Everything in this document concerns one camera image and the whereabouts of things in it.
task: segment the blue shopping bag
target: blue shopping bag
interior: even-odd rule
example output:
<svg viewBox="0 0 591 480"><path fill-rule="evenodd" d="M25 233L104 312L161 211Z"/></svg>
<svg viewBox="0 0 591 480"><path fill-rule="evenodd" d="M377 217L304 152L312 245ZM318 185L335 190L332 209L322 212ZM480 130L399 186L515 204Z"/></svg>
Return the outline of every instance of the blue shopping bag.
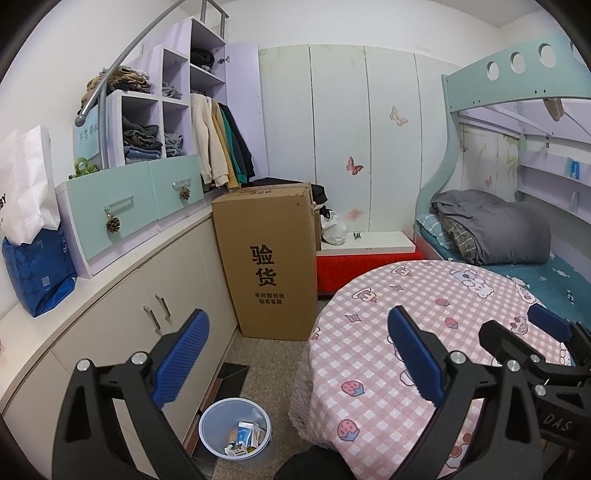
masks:
<svg viewBox="0 0 591 480"><path fill-rule="evenodd" d="M76 269L63 230L42 229L31 245L2 241L2 256L18 299L37 317L48 312L73 290Z"/></svg>

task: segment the tablecloth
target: tablecloth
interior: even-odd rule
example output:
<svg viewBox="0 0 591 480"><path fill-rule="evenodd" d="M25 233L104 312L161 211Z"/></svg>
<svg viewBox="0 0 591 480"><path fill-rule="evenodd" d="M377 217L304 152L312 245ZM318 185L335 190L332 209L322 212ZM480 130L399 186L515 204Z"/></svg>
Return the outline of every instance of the tablecloth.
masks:
<svg viewBox="0 0 591 480"><path fill-rule="evenodd" d="M480 326L496 320L548 362L570 364L566 347L529 323L536 301L509 278L456 262L399 262L361 275L317 320L298 365L290 419L301 437L338 450L359 480L388 479L434 411L388 336L388 312L404 306L419 328L472 362L498 364L478 343ZM459 467L481 406L472 402L441 475Z"/></svg>

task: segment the tile floor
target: tile floor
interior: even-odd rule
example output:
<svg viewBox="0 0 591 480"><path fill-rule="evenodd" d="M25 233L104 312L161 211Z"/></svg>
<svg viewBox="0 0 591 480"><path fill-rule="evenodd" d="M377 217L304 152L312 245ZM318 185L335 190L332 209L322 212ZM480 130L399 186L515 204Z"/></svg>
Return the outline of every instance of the tile floor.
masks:
<svg viewBox="0 0 591 480"><path fill-rule="evenodd" d="M318 302L319 313L327 303L327 300ZM287 459L311 447L299 437L287 416L304 345L305 342L260 340L242 335L235 338L226 362L250 366L241 397L258 403L269 414L275 455L259 468L247 468L239 462L219 459L212 480L271 480Z"/></svg>

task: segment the red fabric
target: red fabric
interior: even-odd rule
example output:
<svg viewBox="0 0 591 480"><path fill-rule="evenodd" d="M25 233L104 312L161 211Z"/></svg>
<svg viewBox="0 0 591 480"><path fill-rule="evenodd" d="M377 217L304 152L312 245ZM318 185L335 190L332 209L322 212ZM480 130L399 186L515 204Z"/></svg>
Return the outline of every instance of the red fabric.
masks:
<svg viewBox="0 0 591 480"><path fill-rule="evenodd" d="M390 263L423 260L417 249L413 254L328 255L316 257L318 295L332 295L354 278Z"/></svg>

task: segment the white plastic bag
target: white plastic bag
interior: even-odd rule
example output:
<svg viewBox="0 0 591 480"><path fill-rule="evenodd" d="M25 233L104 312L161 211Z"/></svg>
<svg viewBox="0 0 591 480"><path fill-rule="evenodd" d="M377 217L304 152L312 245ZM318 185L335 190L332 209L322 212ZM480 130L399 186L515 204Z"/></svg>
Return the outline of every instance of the white plastic bag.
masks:
<svg viewBox="0 0 591 480"><path fill-rule="evenodd" d="M49 133L15 130L0 145L0 238L30 244L42 228L59 226Z"/></svg>
<svg viewBox="0 0 591 480"><path fill-rule="evenodd" d="M322 238L331 245L343 245L347 240L347 225L339 219L339 214L329 211L330 218L320 215Z"/></svg>

